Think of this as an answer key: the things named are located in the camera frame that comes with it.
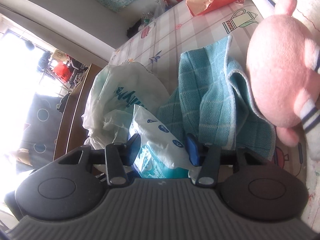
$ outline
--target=blue towel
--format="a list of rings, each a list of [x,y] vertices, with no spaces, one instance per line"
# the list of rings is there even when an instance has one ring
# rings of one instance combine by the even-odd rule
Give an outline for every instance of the blue towel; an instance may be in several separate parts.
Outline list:
[[[255,108],[242,67],[228,57],[231,40],[181,54],[178,88],[157,118],[182,142],[192,133],[201,143],[248,147],[270,159],[275,129]]]

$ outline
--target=pink plush toy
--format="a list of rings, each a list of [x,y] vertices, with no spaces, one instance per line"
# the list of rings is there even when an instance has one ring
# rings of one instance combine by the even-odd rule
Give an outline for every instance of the pink plush toy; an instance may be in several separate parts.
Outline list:
[[[275,14],[264,19],[250,40],[247,69],[253,97],[261,113],[276,126],[289,147],[302,122],[310,157],[320,160],[319,46],[305,25],[292,17],[297,0],[279,0]]]

